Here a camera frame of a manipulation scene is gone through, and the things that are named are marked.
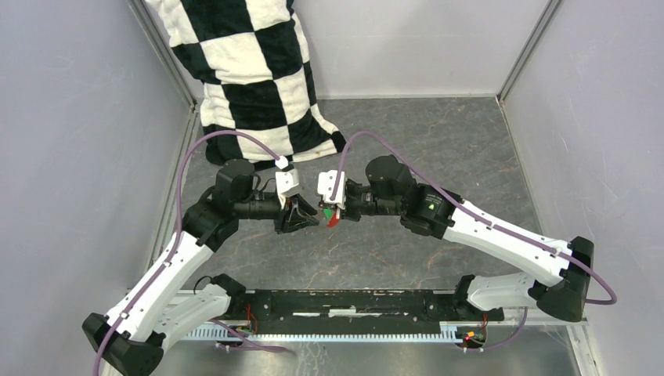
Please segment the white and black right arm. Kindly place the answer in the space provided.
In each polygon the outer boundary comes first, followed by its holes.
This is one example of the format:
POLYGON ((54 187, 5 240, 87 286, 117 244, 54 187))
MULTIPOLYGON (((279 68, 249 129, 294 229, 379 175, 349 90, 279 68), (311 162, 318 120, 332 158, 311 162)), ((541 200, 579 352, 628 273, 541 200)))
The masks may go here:
POLYGON ((397 216, 416 235, 472 247, 518 268, 517 273, 497 277, 462 277, 452 299, 459 318, 527 307, 559 320, 581 321, 589 302, 591 240, 545 237, 498 219, 454 192, 417 182, 393 155, 373 159, 365 173, 367 185, 337 170, 320 174, 319 193, 323 204, 334 208, 334 220, 397 216))

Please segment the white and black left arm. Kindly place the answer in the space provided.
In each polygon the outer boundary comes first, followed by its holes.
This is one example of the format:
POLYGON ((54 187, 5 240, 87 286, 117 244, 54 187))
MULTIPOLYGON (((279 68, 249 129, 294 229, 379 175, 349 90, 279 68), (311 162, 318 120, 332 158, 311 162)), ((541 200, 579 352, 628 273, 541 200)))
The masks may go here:
POLYGON ((227 161, 215 184, 179 220, 157 261, 130 292, 105 314, 92 313, 82 329, 97 354, 123 375, 150 375, 167 349, 202 323, 240 317, 247 289, 232 277, 212 277, 194 296, 173 309, 169 302, 204 262, 238 229, 240 220, 271 220, 276 233, 318 225, 316 209, 300 195, 298 170, 286 163, 265 192, 254 165, 227 161))

